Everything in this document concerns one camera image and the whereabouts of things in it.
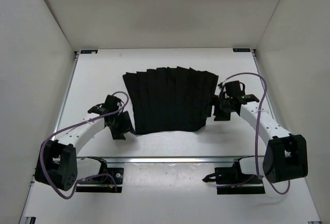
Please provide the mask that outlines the black skirt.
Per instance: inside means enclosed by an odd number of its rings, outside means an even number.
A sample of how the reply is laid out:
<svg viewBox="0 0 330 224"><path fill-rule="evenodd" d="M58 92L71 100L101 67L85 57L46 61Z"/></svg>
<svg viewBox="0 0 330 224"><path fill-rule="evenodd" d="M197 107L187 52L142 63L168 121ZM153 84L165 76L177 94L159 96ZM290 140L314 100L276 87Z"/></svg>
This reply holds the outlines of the black skirt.
<svg viewBox="0 0 330 224"><path fill-rule="evenodd" d="M218 76L192 68L156 68L123 75L138 135L196 132L211 116Z"/></svg>

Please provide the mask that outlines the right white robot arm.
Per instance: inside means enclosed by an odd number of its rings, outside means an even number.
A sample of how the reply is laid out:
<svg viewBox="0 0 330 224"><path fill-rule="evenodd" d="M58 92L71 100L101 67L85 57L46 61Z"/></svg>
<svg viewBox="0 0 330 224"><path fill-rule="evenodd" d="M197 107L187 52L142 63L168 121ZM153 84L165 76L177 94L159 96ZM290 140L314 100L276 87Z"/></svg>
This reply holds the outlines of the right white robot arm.
<svg viewBox="0 0 330 224"><path fill-rule="evenodd" d="M280 126L259 106L256 96L245 93L244 83L220 83L219 88L219 95L213 99L214 119L229 121L231 114L237 113L266 146L266 152L260 158L236 160L231 170L232 179L243 183L250 175L259 175L271 183L277 183L306 177L308 161L305 138Z"/></svg>

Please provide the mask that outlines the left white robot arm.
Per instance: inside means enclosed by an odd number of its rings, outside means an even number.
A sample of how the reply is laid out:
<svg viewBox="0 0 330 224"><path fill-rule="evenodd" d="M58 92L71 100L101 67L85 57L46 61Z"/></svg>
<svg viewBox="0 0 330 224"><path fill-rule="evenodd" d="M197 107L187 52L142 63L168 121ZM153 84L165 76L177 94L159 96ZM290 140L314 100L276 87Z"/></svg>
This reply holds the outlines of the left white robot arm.
<svg viewBox="0 0 330 224"><path fill-rule="evenodd" d="M113 140L124 140L126 133L135 132L124 109L127 103L115 93L108 95L103 103L92 106L80 123L52 134L41 145L35 180L51 186L59 194L83 182L115 186L114 174L108 172L104 159L97 156L78 159L77 155L104 129L110 130Z"/></svg>

